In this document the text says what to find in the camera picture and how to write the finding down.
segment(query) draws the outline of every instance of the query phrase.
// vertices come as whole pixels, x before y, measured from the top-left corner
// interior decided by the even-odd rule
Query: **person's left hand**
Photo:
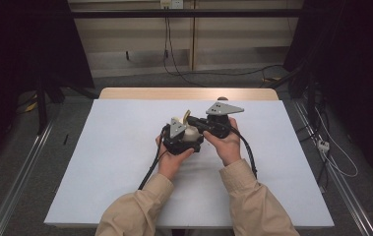
[[[160,136],[157,136],[157,138],[155,138],[155,143],[157,145],[159,142],[159,138]],[[158,162],[158,173],[164,175],[170,181],[173,180],[183,160],[193,154],[193,152],[194,150],[192,148],[189,148],[180,154],[174,155],[168,152],[164,144],[161,144],[161,148],[158,154],[158,156],[160,156]]]

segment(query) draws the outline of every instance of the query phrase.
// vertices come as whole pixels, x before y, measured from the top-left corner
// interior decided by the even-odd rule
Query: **metal rail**
[[[20,200],[21,194],[30,179],[31,172],[36,165],[36,162],[39,155],[41,154],[45,142],[48,139],[54,121],[58,117],[59,111],[60,105],[53,106],[53,114],[49,123],[47,124],[47,127],[40,135],[36,136],[31,151],[28,154],[26,161],[24,162],[24,165],[20,170],[20,173],[18,174],[17,178],[14,181],[14,184],[12,185],[6,198],[0,206],[0,236],[3,235],[6,226],[8,225],[9,219],[14,212],[15,206]]]
[[[151,10],[75,10],[72,12],[15,12],[21,17],[49,19],[94,18],[299,18],[326,13],[317,9],[151,9]]]
[[[305,114],[307,114],[306,108],[303,106],[303,104],[298,104],[296,101],[293,101],[293,105],[295,106],[303,124],[307,127],[307,131],[309,135],[313,135],[314,131],[312,127],[309,126],[308,119],[305,116]],[[314,146],[316,146],[317,141],[315,140],[313,136],[312,136],[312,141],[314,143]],[[321,158],[323,161],[325,161],[326,157],[322,152],[321,152]],[[335,163],[331,155],[330,155],[330,161],[332,161],[333,164],[337,166],[337,164]],[[368,217],[367,212],[365,211],[364,207],[361,205],[358,198],[352,192],[345,178],[333,166],[331,166],[329,161],[327,162],[326,166],[331,177],[333,178],[337,186],[337,189],[340,192],[340,195],[342,196],[343,201],[345,202],[346,207],[351,213],[353,220],[357,224],[358,229],[360,230],[361,234],[364,236],[373,236],[373,225],[371,223],[371,220]]]

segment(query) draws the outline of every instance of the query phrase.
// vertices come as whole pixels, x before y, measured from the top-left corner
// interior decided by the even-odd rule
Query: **hand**
[[[157,136],[157,138],[155,138],[155,142],[157,145],[159,142],[159,138],[160,136]],[[170,181],[173,180],[183,160],[193,154],[193,152],[194,150],[192,148],[189,148],[180,154],[174,155],[168,152],[164,144],[161,144],[161,148],[158,154],[158,173],[164,175]]]
[[[229,122],[233,128],[238,130],[237,122],[234,118],[229,117]],[[219,139],[208,131],[204,131],[204,137],[217,149],[217,154],[224,166],[241,159],[240,139],[234,133],[230,132],[225,139]]]

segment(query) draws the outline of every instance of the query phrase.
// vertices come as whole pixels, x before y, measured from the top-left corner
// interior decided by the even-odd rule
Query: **cuff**
[[[243,190],[248,188],[249,185],[254,186],[254,184],[258,184],[250,165],[248,165],[245,159],[240,159],[229,164],[220,170],[219,173],[223,185],[229,193]]]
[[[155,174],[150,178],[149,182],[144,186],[144,191],[153,193],[162,203],[165,203],[170,198],[174,186],[164,175]]]

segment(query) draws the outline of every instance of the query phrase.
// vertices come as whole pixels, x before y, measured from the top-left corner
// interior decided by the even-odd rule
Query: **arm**
[[[158,214],[173,192],[171,180],[193,151],[190,148],[173,155],[161,145],[158,174],[152,176],[143,190],[117,199],[103,214],[95,235],[155,235]]]
[[[238,130],[235,119],[229,121]],[[229,193],[235,235],[299,235],[279,201],[241,159],[239,137],[230,133],[225,139],[218,139],[208,132],[204,136],[217,149],[225,166],[220,176]]]

